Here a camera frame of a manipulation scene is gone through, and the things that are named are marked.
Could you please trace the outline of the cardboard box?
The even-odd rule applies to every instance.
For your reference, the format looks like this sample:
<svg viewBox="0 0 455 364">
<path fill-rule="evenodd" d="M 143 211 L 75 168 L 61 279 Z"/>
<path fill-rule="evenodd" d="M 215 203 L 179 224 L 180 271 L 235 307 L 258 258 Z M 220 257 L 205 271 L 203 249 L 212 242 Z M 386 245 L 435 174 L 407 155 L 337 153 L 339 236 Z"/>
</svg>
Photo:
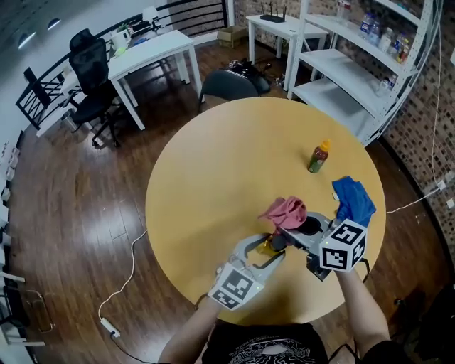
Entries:
<svg viewBox="0 0 455 364">
<path fill-rule="evenodd" d="M 217 34 L 219 44 L 229 48 L 236 48 L 247 37 L 248 30 L 243 26 L 228 26 L 220 29 Z"/>
</svg>

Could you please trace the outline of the row of white boxes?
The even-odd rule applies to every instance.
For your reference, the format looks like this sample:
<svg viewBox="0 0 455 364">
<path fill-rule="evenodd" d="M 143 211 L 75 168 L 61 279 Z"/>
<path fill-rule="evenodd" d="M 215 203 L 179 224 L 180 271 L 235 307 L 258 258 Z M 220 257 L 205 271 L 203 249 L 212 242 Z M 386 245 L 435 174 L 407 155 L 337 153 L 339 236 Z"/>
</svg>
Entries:
<svg viewBox="0 0 455 364">
<path fill-rule="evenodd" d="M 9 223 L 7 204 L 11 197 L 10 185 L 15 176 L 20 153 L 20 150 L 9 142 L 0 148 L 0 228 L 5 228 Z"/>
</svg>

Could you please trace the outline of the black router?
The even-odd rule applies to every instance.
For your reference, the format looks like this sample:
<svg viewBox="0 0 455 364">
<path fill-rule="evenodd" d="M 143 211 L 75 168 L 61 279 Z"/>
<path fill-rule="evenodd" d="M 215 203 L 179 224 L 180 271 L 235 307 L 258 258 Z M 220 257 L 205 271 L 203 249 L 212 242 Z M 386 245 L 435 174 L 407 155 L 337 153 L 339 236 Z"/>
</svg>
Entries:
<svg viewBox="0 0 455 364">
<path fill-rule="evenodd" d="M 275 1 L 274 3 L 270 1 L 268 3 L 267 10 L 264 7 L 264 4 L 261 3 L 262 7 L 262 15 L 260 18 L 265 21 L 271 21 L 272 23 L 284 23 L 286 18 L 287 6 L 286 4 L 282 7 L 282 13 L 278 12 L 278 2 Z"/>
</svg>

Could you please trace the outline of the small white side table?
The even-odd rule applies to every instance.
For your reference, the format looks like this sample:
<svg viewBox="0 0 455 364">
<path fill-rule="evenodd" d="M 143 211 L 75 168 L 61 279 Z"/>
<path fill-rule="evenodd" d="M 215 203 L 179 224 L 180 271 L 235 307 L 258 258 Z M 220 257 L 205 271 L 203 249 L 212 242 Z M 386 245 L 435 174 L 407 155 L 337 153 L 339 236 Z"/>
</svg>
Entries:
<svg viewBox="0 0 455 364">
<path fill-rule="evenodd" d="M 277 37 L 277 42 L 274 46 L 276 50 L 276 58 L 281 58 L 282 55 L 282 41 L 289 40 L 297 35 L 299 30 L 300 20 L 292 16 L 285 16 L 285 22 L 274 23 L 261 19 L 260 15 L 252 15 L 246 17 L 248 22 L 248 36 L 249 42 L 253 42 L 255 36 L 255 30 L 261 28 L 262 30 L 271 33 Z M 308 23 L 305 28 L 306 39 L 318 39 L 317 50 L 322 50 L 325 46 L 325 42 L 328 36 L 328 32 Z"/>
</svg>

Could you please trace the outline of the white metal shelf rack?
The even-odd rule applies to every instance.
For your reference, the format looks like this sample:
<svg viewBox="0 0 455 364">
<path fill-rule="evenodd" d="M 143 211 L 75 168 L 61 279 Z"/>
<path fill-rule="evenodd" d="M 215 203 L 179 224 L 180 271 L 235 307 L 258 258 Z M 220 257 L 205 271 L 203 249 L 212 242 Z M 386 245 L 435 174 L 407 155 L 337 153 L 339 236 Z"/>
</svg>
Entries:
<svg viewBox="0 0 455 364">
<path fill-rule="evenodd" d="M 294 62 L 287 97 L 298 97 L 319 109 L 367 146 L 387 128 L 409 96 L 436 38 L 444 0 L 424 0 L 415 16 L 391 0 L 375 0 L 416 27 L 408 53 L 398 60 L 360 35 L 353 23 L 336 16 L 309 13 L 310 0 L 301 0 Z M 391 73 L 391 86 L 366 66 L 338 50 L 339 38 L 358 46 Z"/>
</svg>

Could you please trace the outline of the blue cloth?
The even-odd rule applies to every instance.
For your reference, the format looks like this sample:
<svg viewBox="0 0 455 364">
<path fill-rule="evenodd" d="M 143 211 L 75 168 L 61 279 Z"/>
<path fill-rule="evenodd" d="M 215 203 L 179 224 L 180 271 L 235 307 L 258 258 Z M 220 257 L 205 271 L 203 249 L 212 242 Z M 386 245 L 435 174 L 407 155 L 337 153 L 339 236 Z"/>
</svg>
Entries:
<svg viewBox="0 0 455 364">
<path fill-rule="evenodd" d="M 332 182 L 335 194 L 338 196 L 339 207 L 336 218 L 345 219 L 367 227 L 376 207 L 360 181 L 354 181 L 350 176 Z"/>
</svg>

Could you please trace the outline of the white power strip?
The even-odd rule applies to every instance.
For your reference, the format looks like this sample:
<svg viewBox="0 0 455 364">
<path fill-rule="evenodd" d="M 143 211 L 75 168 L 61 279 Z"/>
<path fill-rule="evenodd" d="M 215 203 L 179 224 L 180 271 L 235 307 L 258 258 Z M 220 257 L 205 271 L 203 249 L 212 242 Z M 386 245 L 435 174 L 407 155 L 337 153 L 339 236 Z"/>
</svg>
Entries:
<svg viewBox="0 0 455 364">
<path fill-rule="evenodd" d="M 120 337 L 120 332 L 111 324 L 109 320 L 106 318 L 102 317 L 100 319 L 100 323 L 102 326 L 109 332 L 109 335 L 113 338 L 119 338 Z"/>
</svg>

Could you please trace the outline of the person's left forearm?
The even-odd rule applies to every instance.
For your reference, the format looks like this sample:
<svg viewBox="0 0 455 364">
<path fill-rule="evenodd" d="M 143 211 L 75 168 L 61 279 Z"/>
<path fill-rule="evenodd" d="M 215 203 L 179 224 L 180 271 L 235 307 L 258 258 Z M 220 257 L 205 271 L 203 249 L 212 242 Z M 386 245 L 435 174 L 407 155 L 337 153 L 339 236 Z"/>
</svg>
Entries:
<svg viewBox="0 0 455 364">
<path fill-rule="evenodd" d="M 165 345 L 158 363 L 194 364 L 203 351 L 222 306 L 204 298 L 189 320 Z"/>
</svg>

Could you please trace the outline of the black office chair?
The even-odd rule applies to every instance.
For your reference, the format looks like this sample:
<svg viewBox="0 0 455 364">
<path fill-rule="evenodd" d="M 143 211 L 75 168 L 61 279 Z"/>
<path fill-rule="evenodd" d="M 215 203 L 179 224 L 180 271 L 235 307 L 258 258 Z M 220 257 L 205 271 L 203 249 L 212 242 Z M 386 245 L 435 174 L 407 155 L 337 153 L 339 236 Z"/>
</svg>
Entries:
<svg viewBox="0 0 455 364">
<path fill-rule="evenodd" d="M 422 362 L 455 364 L 455 284 L 446 285 L 431 305 L 425 302 L 426 295 L 419 289 L 394 300 L 396 331 L 391 339 Z"/>
<path fill-rule="evenodd" d="M 109 109 L 112 106 L 121 107 L 121 105 L 114 102 L 117 92 L 108 79 L 109 67 L 105 40 L 94 37 L 87 28 L 81 30 L 70 40 L 69 63 L 85 95 L 82 102 L 76 102 L 73 95 L 67 98 L 67 102 L 75 106 L 74 123 L 80 126 L 98 118 L 101 127 L 93 136 L 92 145 L 95 148 L 99 147 L 96 138 L 108 128 L 114 146 L 118 147 L 119 142 L 114 131 L 114 116 L 109 113 Z"/>
</svg>

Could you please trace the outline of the grey padded chair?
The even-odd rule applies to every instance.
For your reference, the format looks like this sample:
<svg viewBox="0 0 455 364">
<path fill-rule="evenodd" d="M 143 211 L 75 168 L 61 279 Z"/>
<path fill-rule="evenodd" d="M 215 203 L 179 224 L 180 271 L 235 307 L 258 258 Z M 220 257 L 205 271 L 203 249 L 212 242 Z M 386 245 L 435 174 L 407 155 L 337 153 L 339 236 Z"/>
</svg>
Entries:
<svg viewBox="0 0 455 364">
<path fill-rule="evenodd" d="M 256 87 L 247 77 L 223 69 L 214 70 L 205 77 L 198 99 L 198 113 L 201 113 L 203 98 L 206 95 L 227 101 L 259 97 Z"/>
</svg>

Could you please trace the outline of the pink cloth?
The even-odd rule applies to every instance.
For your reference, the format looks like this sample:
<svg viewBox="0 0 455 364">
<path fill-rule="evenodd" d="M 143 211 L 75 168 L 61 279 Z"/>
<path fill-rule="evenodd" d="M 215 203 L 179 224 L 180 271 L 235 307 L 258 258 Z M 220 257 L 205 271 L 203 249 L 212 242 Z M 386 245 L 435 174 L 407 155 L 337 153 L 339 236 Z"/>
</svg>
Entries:
<svg viewBox="0 0 455 364">
<path fill-rule="evenodd" d="M 307 210 L 300 198 L 278 197 L 259 218 L 271 221 L 276 228 L 297 229 L 306 221 Z"/>
</svg>

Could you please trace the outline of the person's right forearm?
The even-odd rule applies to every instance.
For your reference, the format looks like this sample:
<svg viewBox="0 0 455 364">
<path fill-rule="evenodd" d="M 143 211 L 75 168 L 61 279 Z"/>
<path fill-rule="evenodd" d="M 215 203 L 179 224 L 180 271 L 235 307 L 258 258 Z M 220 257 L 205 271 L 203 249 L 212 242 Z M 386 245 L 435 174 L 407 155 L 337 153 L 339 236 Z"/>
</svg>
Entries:
<svg viewBox="0 0 455 364">
<path fill-rule="evenodd" d="M 390 340 L 387 320 L 358 273 L 336 272 L 345 299 L 348 322 L 358 345 L 360 358 L 375 345 Z"/>
</svg>

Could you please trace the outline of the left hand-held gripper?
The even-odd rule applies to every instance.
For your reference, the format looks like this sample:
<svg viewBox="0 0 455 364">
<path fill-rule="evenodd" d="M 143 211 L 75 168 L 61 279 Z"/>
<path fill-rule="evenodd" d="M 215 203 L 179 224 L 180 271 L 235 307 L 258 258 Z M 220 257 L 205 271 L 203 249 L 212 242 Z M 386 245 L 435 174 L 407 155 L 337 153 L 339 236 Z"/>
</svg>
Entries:
<svg viewBox="0 0 455 364">
<path fill-rule="evenodd" d="M 259 247 L 271 235 L 259 233 L 239 241 L 228 261 L 217 270 L 217 277 L 208 296 L 224 308 L 234 311 L 251 301 L 264 289 L 264 283 L 285 258 L 285 251 L 270 257 L 264 264 L 247 265 L 248 253 Z"/>
</svg>

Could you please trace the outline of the silver trash bin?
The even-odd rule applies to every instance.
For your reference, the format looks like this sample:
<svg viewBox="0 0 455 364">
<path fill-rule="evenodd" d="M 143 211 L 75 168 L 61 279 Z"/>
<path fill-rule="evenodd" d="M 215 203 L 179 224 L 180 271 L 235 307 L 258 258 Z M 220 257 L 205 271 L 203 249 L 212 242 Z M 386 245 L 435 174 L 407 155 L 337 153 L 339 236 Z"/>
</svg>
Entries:
<svg viewBox="0 0 455 364">
<path fill-rule="evenodd" d="M 71 133 L 76 132 L 78 126 L 74 123 L 73 117 L 75 114 L 75 110 L 73 108 L 68 109 L 64 112 L 61 117 L 61 122 L 68 127 Z"/>
</svg>

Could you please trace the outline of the green-label sauce bottle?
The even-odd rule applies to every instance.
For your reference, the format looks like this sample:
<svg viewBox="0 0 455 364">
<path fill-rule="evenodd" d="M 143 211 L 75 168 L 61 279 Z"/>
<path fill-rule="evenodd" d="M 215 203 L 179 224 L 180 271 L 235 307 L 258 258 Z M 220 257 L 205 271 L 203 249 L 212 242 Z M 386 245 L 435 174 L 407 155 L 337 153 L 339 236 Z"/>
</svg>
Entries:
<svg viewBox="0 0 455 364">
<path fill-rule="evenodd" d="M 324 162 L 328 158 L 329 151 L 331 149 L 331 140 L 327 139 L 321 142 L 319 146 L 317 146 L 311 158 L 309 160 L 307 169 L 310 173 L 318 173 L 321 167 L 323 166 Z"/>
</svg>

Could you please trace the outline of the black bag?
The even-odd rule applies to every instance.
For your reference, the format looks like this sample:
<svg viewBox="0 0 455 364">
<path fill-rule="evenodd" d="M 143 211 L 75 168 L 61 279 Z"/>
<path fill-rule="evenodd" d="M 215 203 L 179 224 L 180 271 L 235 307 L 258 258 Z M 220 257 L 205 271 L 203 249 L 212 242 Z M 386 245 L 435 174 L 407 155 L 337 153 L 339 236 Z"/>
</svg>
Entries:
<svg viewBox="0 0 455 364">
<path fill-rule="evenodd" d="M 262 69 L 256 68 L 252 61 L 246 58 L 242 60 L 231 60 L 229 63 L 229 70 L 238 73 L 255 86 L 259 95 L 264 95 L 270 92 L 271 81 L 267 78 L 266 71 L 272 67 L 271 63 L 267 63 Z"/>
</svg>

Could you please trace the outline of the small clear bottle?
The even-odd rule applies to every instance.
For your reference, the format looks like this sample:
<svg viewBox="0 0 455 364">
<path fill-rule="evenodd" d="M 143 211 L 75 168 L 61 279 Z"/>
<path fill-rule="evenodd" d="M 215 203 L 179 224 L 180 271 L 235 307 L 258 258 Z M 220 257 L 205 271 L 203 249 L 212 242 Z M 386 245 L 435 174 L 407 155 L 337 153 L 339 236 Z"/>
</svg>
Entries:
<svg viewBox="0 0 455 364">
<path fill-rule="evenodd" d="M 397 79 L 396 74 L 392 74 L 389 77 L 385 77 L 378 85 L 376 89 L 376 95 L 378 97 L 384 97 L 389 92 L 391 92 L 393 87 L 395 86 L 396 79 Z"/>
</svg>

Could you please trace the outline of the person's black printed shirt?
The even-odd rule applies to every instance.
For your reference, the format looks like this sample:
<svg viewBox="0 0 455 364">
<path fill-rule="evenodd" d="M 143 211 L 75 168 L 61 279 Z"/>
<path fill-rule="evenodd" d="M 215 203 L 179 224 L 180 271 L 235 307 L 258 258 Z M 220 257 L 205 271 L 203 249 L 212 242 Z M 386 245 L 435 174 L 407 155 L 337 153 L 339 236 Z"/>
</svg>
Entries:
<svg viewBox="0 0 455 364">
<path fill-rule="evenodd" d="M 202 364 L 328 364 L 321 337 L 310 323 L 283 326 L 217 325 Z"/>
</svg>

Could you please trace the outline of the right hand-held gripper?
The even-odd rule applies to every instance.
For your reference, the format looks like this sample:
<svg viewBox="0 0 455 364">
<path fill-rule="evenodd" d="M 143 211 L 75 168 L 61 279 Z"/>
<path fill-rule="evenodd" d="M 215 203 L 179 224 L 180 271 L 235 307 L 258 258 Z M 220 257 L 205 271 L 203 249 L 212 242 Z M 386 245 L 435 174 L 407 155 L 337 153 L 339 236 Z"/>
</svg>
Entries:
<svg viewBox="0 0 455 364">
<path fill-rule="evenodd" d="M 323 281 L 330 272 L 350 272 L 359 262 L 367 265 L 367 228 L 345 219 L 336 224 L 320 213 L 307 213 L 310 228 L 307 235 L 298 230 L 281 229 L 291 245 L 308 252 L 306 267 Z"/>
</svg>

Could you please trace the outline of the small yellow bottle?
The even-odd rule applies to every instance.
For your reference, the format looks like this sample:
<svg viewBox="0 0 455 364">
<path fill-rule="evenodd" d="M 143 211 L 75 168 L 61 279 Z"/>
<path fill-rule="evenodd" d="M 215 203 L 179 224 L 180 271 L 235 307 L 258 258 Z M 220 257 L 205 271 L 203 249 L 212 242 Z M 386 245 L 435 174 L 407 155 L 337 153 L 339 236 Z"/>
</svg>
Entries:
<svg viewBox="0 0 455 364">
<path fill-rule="evenodd" d="M 286 238 L 281 234 L 274 233 L 257 247 L 257 251 L 260 254 L 273 256 L 285 250 L 286 247 L 287 247 Z"/>
</svg>

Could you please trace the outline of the row of assorted plastic bottles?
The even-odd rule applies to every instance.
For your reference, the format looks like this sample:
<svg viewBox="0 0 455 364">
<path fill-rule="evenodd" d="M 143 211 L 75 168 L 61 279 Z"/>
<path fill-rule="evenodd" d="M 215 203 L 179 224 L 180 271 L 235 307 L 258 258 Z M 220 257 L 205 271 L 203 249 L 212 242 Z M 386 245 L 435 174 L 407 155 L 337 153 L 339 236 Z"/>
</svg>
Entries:
<svg viewBox="0 0 455 364">
<path fill-rule="evenodd" d="M 337 1 L 337 21 L 340 24 L 348 25 L 351 0 Z M 382 4 L 384 7 L 395 12 L 408 21 L 413 22 L 416 16 L 410 12 L 405 2 L 396 2 L 393 0 L 373 0 Z M 391 28 L 382 29 L 380 19 L 372 13 L 365 13 L 363 20 L 359 25 L 360 37 L 365 39 L 369 44 L 376 46 L 382 52 L 388 54 L 399 64 L 404 64 L 410 51 L 409 40 L 402 34 L 394 37 L 394 31 Z"/>
</svg>

